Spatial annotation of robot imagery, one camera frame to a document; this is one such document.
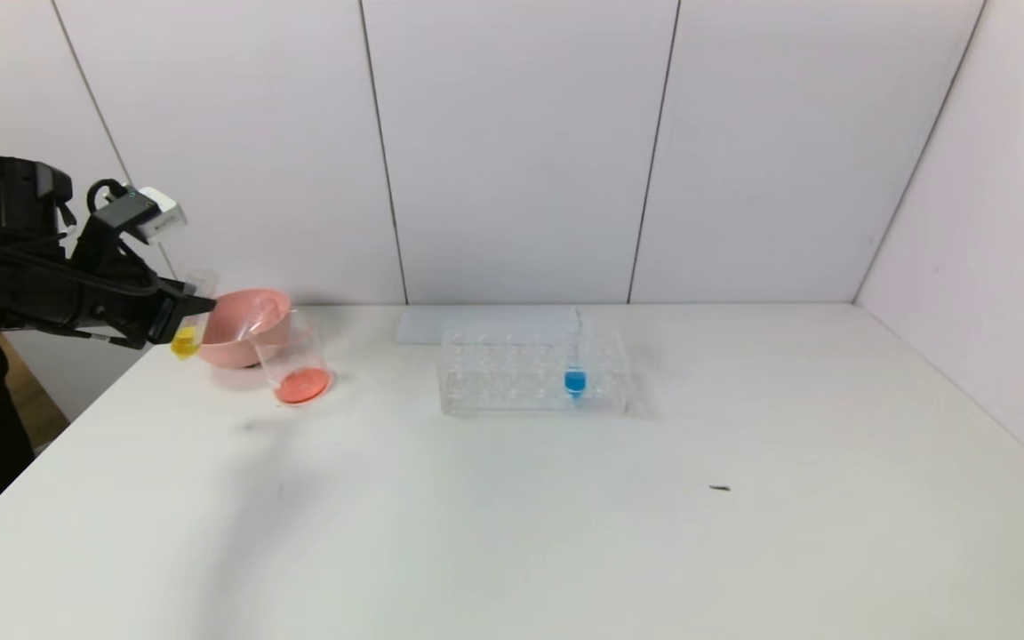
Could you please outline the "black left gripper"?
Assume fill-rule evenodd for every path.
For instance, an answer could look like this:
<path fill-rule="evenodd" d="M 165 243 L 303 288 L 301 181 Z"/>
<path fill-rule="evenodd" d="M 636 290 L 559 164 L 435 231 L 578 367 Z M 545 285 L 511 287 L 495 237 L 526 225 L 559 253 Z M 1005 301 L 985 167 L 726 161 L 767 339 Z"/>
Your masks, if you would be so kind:
<path fill-rule="evenodd" d="M 78 337 L 141 351 L 166 343 L 179 317 L 207 315 L 214 296 L 176 289 L 174 282 L 143 273 L 73 276 L 80 288 L 72 331 Z"/>

